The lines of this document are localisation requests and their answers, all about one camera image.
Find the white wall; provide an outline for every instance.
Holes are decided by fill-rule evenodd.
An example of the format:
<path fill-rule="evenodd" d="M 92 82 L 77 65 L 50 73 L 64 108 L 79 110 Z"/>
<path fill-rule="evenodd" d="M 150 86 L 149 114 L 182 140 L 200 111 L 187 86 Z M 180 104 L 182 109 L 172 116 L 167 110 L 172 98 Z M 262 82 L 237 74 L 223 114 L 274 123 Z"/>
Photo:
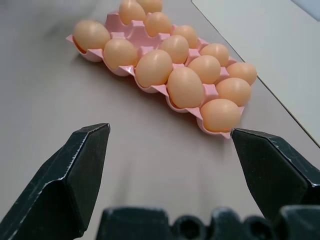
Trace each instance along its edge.
<path fill-rule="evenodd" d="M 320 22 L 290 0 L 193 3 L 320 143 Z"/>

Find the brown egg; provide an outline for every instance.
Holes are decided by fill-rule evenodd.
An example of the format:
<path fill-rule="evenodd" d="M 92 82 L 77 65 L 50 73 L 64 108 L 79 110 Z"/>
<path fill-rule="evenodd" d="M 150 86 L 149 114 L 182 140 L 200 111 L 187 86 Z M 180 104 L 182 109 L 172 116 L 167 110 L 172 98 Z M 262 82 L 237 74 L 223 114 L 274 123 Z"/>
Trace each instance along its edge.
<path fill-rule="evenodd" d="M 180 35 L 172 35 L 166 38 L 158 49 L 166 51 L 174 64 L 184 64 L 189 54 L 188 41 Z"/>
<path fill-rule="evenodd" d="M 149 36 L 157 34 L 169 34 L 171 32 L 170 19 L 162 12 L 154 12 L 146 17 L 144 21 L 145 30 Z"/>
<path fill-rule="evenodd" d="M 171 101 L 180 109 L 199 107 L 205 97 L 199 76 L 188 67 L 178 67 L 172 71 L 167 89 Z"/>
<path fill-rule="evenodd" d="M 229 132 L 241 119 L 239 107 L 228 99 L 208 101 L 200 109 L 203 126 L 210 132 Z"/>
<path fill-rule="evenodd" d="M 138 62 L 138 51 L 128 40 L 114 38 L 106 43 L 103 57 L 109 68 L 114 70 L 119 66 L 135 67 Z"/>
<path fill-rule="evenodd" d="M 144 55 L 135 68 L 135 76 L 143 88 L 162 85 L 168 80 L 172 71 L 170 55 L 163 50 L 154 50 Z"/>
<path fill-rule="evenodd" d="M 146 14 L 142 6 L 134 0 L 124 0 L 119 7 L 119 17 L 123 24 L 129 25 L 132 20 L 144 21 Z"/>
<path fill-rule="evenodd" d="M 192 26 L 177 26 L 172 35 L 180 35 L 185 37 L 189 43 L 189 48 L 196 49 L 198 47 L 198 34 Z"/>
<path fill-rule="evenodd" d="M 229 50 L 225 45 L 220 43 L 211 43 L 205 46 L 200 55 L 210 55 L 218 59 L 221 67 L 225 67 L 228 64 Z"/>
<path fill-rule="evenodd" d="M 220 99 L 228 99 L 239 107 L 246 105 L 251 96 L 249 83 L 241 78 L 228 78 L 216 85 Z"/>
<path fill-rule="evenodd" d="M 77 45 L 84 51 L 88 49 L 104 49 L 111 39 L 108 30 L 99 22 L 80 21 L 74 28 L 73 37 Z"/>
<path fill-rule="evenodd" d="M 239 78 L 252 85 L 257 78 L 256 68 L 247 62 L 236 62 L 226 68 L 230 78 Z"/>
<path fill-rule="evenodd" d="M 220 77 L 220 63 L 214 56 L 199 56 L 189 63 L 188 68 L 200 77 L 203 84 L 213 84 Z"/>
<path fill-rule="evenodd" d="M 136 0 L 142 6 L 145 14 L 162 11 L 162 0 Z"/>

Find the pink egg carton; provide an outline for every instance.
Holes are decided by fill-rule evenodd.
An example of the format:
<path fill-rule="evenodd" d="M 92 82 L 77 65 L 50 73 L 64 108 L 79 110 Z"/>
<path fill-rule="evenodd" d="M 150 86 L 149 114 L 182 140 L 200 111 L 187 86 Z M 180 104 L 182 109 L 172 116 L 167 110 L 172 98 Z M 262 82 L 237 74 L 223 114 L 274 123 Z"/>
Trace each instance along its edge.
<path fill-rule="evenodd" d="M 170 34 L 168 33 L 159 33 L 154 37 L 150 37 L 145 29 L 145 25 L 143 21 L 131 21 L 129 25 L 124 25 L 119 17 L 118 11 L 114 11 L 107 15 L 105 24 L 105 28 L 109 31 L 111 38 L 122 38 L 127 39 L 130 41 L 137 49 L 138 49 L 138 55 L 139 58 L 141 58 L 143 55 L 147 54 L 150 51 L 153 51 L 157 49 L 162 41 L 168 37 L 170 37 Z M 104 62 L 105 65 L 108 67 L 108 69 L 113 72 L 115 75 L 125 77 L 125 76 L 133 76 L 137 86 L 146 93 L 161 93 L 165 96 L 166 101 L 171 109 L 178 113 L 191 113 L 196 117 L 197 124 L 199 128 L 209 135 L 222 135 L 226 139 L 230 139 L 230 132 L 211 132 L 205 129 L 203 124 L 203 118 L 200 113 L 200 107 L 203 106 L 208 101 L 217 99 L 219 97 L 216 86 L 214 84 L 203 84 L 204 88 L 204 100 L 202 101 L 201 105 L 199 107 L 194 108 L 177 108 L 170 100 L 167 86 L 165 84 L 163 85 L 152 85 L 148 88 L 142 87 L 135 76 L 135 68 L 134 66 L 119 66 L 117 69 L 111 69 L 106 62 L 104 61 L 104 52 L 102 49 L 88 49 L 87 52 L 84 52 L 82 49 L 79 48 L 77 43 L 75 42 L 72 35 L 68 36 L 66 38 L 68 41 L 72 42 L 79 53 L 87 60 L 91 62 Z M 204 41 L 203 39 L 198 39 L 198 48 L 197 49 L 189 49 L 189 55 L 184 64 L 173 64 L 173 69 L 187 66 L 192 60 L 200 56 L 199 51 L 203 49 L 205 46 L 207 46 L 209 43 Z M 229 57 L 227 66 L 236 63 L 237 61 L 233 59 L 232 57 Z M 227 70 L 225 67 L 221 67 L 220 71 L 220 78 L 215 82 L 216 84 L 218 82 L 221 82 L 224 79 L 227 79 L 229 76 Z M 244 110 L 244 107 L 239 107 L 241 110 L 241 114 Z"/>

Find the gray table surface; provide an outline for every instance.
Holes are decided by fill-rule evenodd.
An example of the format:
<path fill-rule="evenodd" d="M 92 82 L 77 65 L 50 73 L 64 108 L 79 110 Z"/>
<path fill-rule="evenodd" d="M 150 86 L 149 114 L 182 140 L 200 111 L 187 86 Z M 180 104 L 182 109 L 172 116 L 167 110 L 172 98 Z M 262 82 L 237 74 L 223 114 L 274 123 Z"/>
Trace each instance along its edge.
<path fill-rule="evenodd" d="M 87 62 L 65 40 L 79 19 L 103 22 L 119 2 L 0 4 L 0 218 L 73 131 L 97 123 L 110 123 L 111 134 L 82 239 L 94 239 L 106 207 L 161 207 L 171 221 L 193 214 L 206 223 L 218 206 L 241 217 L 260 215 L 231 140 L 202 133 L 193 117 L 173 112 L 162 95 L 144 93 L 132 78 Z M 190 1 L 163 0 L 163 12 L 206 41 L 228 45 Z M 259 80 L 239 127 L 285 138 L 320 168 L 320 149 Z"/>

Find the egg tray compartment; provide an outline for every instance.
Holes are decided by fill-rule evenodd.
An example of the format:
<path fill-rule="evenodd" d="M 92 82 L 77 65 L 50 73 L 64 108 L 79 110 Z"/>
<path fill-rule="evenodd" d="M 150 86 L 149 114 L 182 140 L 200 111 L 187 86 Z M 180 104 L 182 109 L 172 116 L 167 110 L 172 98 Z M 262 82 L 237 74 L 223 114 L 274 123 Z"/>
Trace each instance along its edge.
<path fill-rule="evenodd" d="M 136 21 L 133 20 L 129 25 L 125 25 L 122 23 L 118 11 L 114 11 L 112 13 L 109 13 L 107 15 L 105 24 L 105 28 L 109 31 L 111 39 L 116 39 L 116 38 L 122 38 L 130 41 L 137 49 L 138 49 L 138 57 L 139 59 L 147 54 L 148 52 L 151 52 L 155 49 L 157 49 L 162 41 L 168 37 L 170 37 L 169 33 L 159 33 L 154 37 L 151 37 L 148 35 L 145 25 L 143 21 Z M 227 72 L 226 67 L 221 67 L 220 71 L 220 77 L 219 79 L 215 82 L 215 84 L 202 84 L 204 88 L 204 100 L 202 101 L 201 105 L 199 107 L 194 107 L 194 108 L 177 108 L 170 100 L 168 91 L 167 91 L 167 86 L 166 84 L 163 85 L 152 85 L 148 88 L 144 88 L 140 86 L 138 83 L 136 77 L 135 77 L 135 68 L 132 65 L 129 66 L 119 66 L 117 69 L 111 69 L 106 62 L 104 61 L 104 51 L 102 49 L 88 49 L 86 52 L 83 51 L 76 43 L 72 35 L 69 35 L 66 38 L 68 41 L 72 42 L 79 53 L 88 61 L 91 62 L 104 62 L 104 64 L 108 67 L 108 69 L 114 73 L 117 76 L 121 77 L 126 77 L 126 76 L 133 76 L 136 84 L 138 87 L 146 92 L 146 93 L 162 93 L 166 101 L 171 109 L 178 113 L 191 113 L 196 117 L 197 124 L 199 128 L 205 132 L 206 134 L 209 135 L 221 135 L 225 137 L 226 139 L 230 139 L 231 135 L 230 132 L 211 132 L 205 129 L 204 124 L 203 124 L 203 118 L 200 113 L 200 108 L 203 106 L 205 103 L 217 99 L 219 97 L 218 92 L 216 91 L 216 86 L 215 84 L 221 82 L 224 79 L 227 79 L 229 74 Z M 184 67 L 187 66 L 192 60 L 200 56 L 200 50 L 203 49 L 205 46 L 207 46 L 209 43 L 204 41 L 201 38 L 198 38 L 198 48 L 193 49 L 189 48 L 189 54 L 186 62 L 184 64 L 173 64 L 173 69 L 179 68 L 179 67 Z M 231 64 L 236 63 L 237 61 L 233 59 L 232 57 L 229 56 L 229 60 L 227 63 L 227 67 L 230 66 Z M 241 114 L 244 111 L 244 106 L 239 107 Z"/>

